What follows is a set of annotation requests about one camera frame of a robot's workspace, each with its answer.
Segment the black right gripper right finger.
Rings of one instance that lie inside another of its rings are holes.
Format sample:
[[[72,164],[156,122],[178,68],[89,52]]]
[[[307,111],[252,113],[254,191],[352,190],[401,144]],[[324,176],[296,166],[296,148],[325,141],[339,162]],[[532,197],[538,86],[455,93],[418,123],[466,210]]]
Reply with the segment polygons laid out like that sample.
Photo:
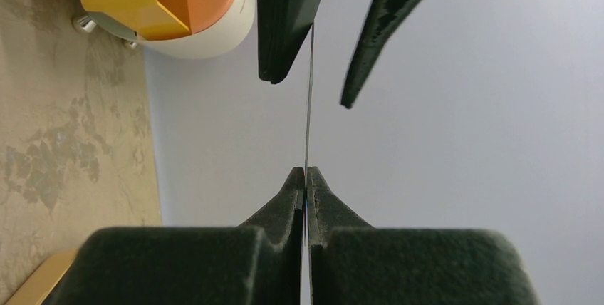
[[[378,229],[307,172],[313,304],[537,304],[521,258],[485,229]]]

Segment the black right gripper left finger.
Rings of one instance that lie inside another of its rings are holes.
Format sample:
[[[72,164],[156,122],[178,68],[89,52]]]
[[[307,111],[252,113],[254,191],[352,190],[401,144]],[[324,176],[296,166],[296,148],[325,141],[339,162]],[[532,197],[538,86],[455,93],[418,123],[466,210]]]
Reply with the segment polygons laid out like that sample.
[[[50,304],[298,304],[304,171],[235,227],[94,232]]]

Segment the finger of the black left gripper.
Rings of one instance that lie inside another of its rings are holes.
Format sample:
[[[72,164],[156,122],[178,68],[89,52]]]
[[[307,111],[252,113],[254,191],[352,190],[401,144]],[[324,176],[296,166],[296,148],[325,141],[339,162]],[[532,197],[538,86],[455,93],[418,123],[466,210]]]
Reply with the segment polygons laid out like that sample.
[[[257,0],[259,78],[283,81],[315,21],[321,0]]]
[[[353,107],[386,43],[421,1],[371,1],[343,84],[343,107]]]

